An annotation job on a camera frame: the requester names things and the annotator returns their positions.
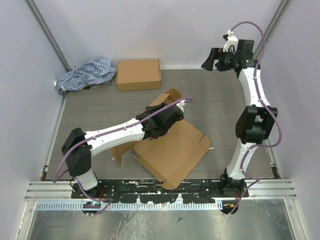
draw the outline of metal floor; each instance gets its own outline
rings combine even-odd
[[[211,147],[188,178],[219,178],[231,161],[236,145],[235,126],[245,108],[241,83],[232,71],[208,72],[202,69],[161,70],[162,88],[143,91],[117,90],[115,81],[110,87],[70,92],[52,150],[46,178],[52,179],[62,159],[61,146],[71,130],[95,131],[121,124],[135,117],[160,93],[176,88],[193,102],[185,106],[185,119],[211,141]],[[92,168],[101,179],[154,178],[127,153],[119,167],[109,151],[92,159]],[[265,149],[258,149],[249,164],[248,173],[273,178]]]
[[[283,200],[244,200],[219,210],[36,211],[28,240],[293,240]]]

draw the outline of metal frame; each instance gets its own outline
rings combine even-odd
[[[299,240],[307,240],[306,232],[299,217],[296,201],[296,199],[285,199],[285,208],[288,213],[295,238]]]
[[[29,7],[30,11],[32,12],[34,18],[36,19],[36,21],[38,22],[40,28],[42,29],[43,33],[45,34],[45,36],[48,39],[48,42],[50,43],[52,49],[55,51],[57,57],[59,58],[59,60],[61,61],[62,65],[64,66],[65,70],[71,71],[71,67],[68,64],[67,59],[65,58],[62,50],[60,49],[55,37],[53,36],[53,34],[51,33],[46,21],[44,20],[44,18],[42,17],[39,9],[37,8],[37,5],[35,4],[35,2],[33,0],[24,0],[25,3],[27,4],[27,6]]]
[[[289,4],[291,3],[292,0],[281,0],[278,8],[276,9],[273,17],[271,18],[271,21],[268,25],[268,27],[266,28],[265,32],[264,32],[264,38],[265,41],[267,42],[270,37],[272,36],[272,34],[274,33],[280,19],[282,18],[282,16],[284,15],[284,13],[286,12]],[[261,51],[263,48],[263,41],[262,39],[260,40],[257,48],[255,49],[253,58],[257,59],[258,56],[260,55]]]
[[[249,185],[254,180],[247,179]],[[71,198],[72,187],[69,181],[32,181],[26,192],[25,201],[75,201]],[[289,179],[261,179],[248,190],[249,197],[244,200],[255,199],[297,199],[294,187]],[[215,197],[215,200],[235,200],[235,197]]]
[[[46,154],[45,154],[45,157],[44,157],[43,166],[48,165],[49,162],[50,162],[51,154],[52,154],[52,151],[54,149],[54,144],[55,144],[56,137],[57,137],[57,134],[58,134],[58,130],[59,130],[60,122],[61,122],[61,119],[62,119],[62,115],[63,115],[64,110],[65,110],[67,98],[68,98],[68,95],[66,97],[62,97],[61,98],[59,111],[58,111],[58,114],[57,114],[56,119],[54,121],[54,125],[53,125],[54,127],[53,127],[53,130],[52,130],[50,138],[49,138],[49,143],[48,143],[47,151],[46,151]]]
[[[25,210],[21,220],[19,230],[16,235],[16,240],[25,240],[28,237],[31,223],[35,215],[35,209],[37,206],[36,201],[25,201]]]

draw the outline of cardboard flap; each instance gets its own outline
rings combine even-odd
[[[164,189],[176,189],[191,170],[198,164],[201,158],[207,153],[210,147],[210,140],[208,136],[204,136],[199,144],[191,151],[189,156],[183,163],[175,170],[175,172],[167,179],[161,186]]]
[[[166,99],[170,96],[168,93],[161,93],[153,102],[149,104],[149,106],[157,106],[161,103],[165,103]]]
[[[148,169],[148,171],[150,173],[152,173],[153,176],[155,176],[155,178],[160,181],[163,182],[165,180],[167,180],[161,173],[158,172],[158,170],[156,170],[147,160],[145,160],[143,157],[139,156],[136,159],[139,163],[142,164],[142,166],[144,166],[146,169]]]
[[[164,92],[165,94],[170,94],[172,97],[174,97],[176,100],[182,98],[182,94],[181,92],[179,92],[177,89],[175,88],[170,88],[168,91]]]
[[[116,147],[110,148],[110,152],[113,155],[115,161],[121,166],[122,162],[122,156],[128,152],[129,149],[131,149],[135,145],[136,141],[130,141],[123,143],[121,145],[118,145]]]

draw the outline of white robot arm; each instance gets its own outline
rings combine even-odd
[[[238,141],[235,152],[220,178],[221,190],[242,191],[246,177],[243,172],[246,172],[258,145],[269,137],[275,123],[260,100],[275,116],[278,115],[278,110],[270,107],[266,99],[260,78],[260,66],[255,73],[257,60],[253,59],[254,41],[237,39],[230,30],[223,38],[226,40],[224,47],[212,48],[208,59],[201,67],[207,71],[212,71],[214,66],[220,72],[234,70],[242,84],[246,108],[236,123],[235,134]]]
[[[87,141],[67,156],[65,162],[69,174],[81,183],[86,192],[91,191],[94,196],[99,187],[91,168],[91,158],[124,143],[164,136],[175,122],[184,118],[185,103],[182,100],[171,106],[165,103],[147,106],[135,118],[102,130],[83,132],[81,128],[75,128],[61,148],[63,155],[81,141]]]

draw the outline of purple cable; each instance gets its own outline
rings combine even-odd
[[[276,118],[276,116],[273,114],[273,112],[269,109],[269,107],[263,102],[263,100],[261,99],[261,93],[260,93],[260,90],[259,90],[259,86],[258,86],[258,80],[257,80],[257,70],[258,70],[258,66],[260,64],[260,61],[265,53],[265,49],[266,49],[266,39],[265,39],[265,36],[264,36],[264,33],[262,31],[262,29],[257,25],[255,24],[254,22],[252,21],[242,21],[240,23],[238,23],[237,25],[235,25],[233,28],[231,28],[231,31],[233,31],[236,27],[242,25],[242,24],[251,24],[253,26],[255,26],[260,34],[261,34],[261,37],[262,37],[262,51],[261,51],[261,54],[258,58],[258,61],[254,67],[254,71],[253,71],[253,80],[254,80],[254,86],[255,86],[255,90],[256,90],[256,94],[258,96],[258,99],[261,103],[261,105],[265,108],[265,110],[270,114],[270,116],[273,118],[277,128],[278,128],[278,131],[279,131],[279,139],[276,143],[274,144],[271,144],[271,145],[266,145],[266,144],[255,144],[255,145],[252,145],[251,147],[248,148],[248,150],[245,152],[245,154],[243,155],[243,158],[241,160],[241,163],[240,163],[240,169],[241,169],[241,172],[243,173],[243,175],[245,175],[247,178],[250,178],[250,179],[253,179],[255,180],[254,182],[252,182],[249,186],[246,187],[246,189],[243,191],[243,193],[241,194],[239,200],[237,201],[237,203],[235,204],[235,206],[233,207],[233,209],[231,210],[231,212],[229,213],[229,215],[231,216],[231,214],[237,209],[237,207],[239,206],[239,203],[241,201],[241,199],[243,198],[243,196],[246,194],[246,192],[248,191],[249,188],[251,188],[254,184],[256,184],[257,182],[260,181],[260,178],[257,177],[257,176],[251,176],[249,175],[248,173],[246,173],[244,170],[243,170],[243,165],[244,165],[244,162],[246,160],[246,157],[248,156],[249,152],[251,149],[253,148],[256,148],[256,147],[262,147],[262,148],[273,148],[273,147],[276,147],[278,146],[281,141],[282,141],[282,128],[280,126],[280,123],[278,121],[278,119]]]
[[[62,178],[62,176],[65,175],[67,172],[69,172],[68,169],[64,170],[64,171],[57,177],[57,179]]]

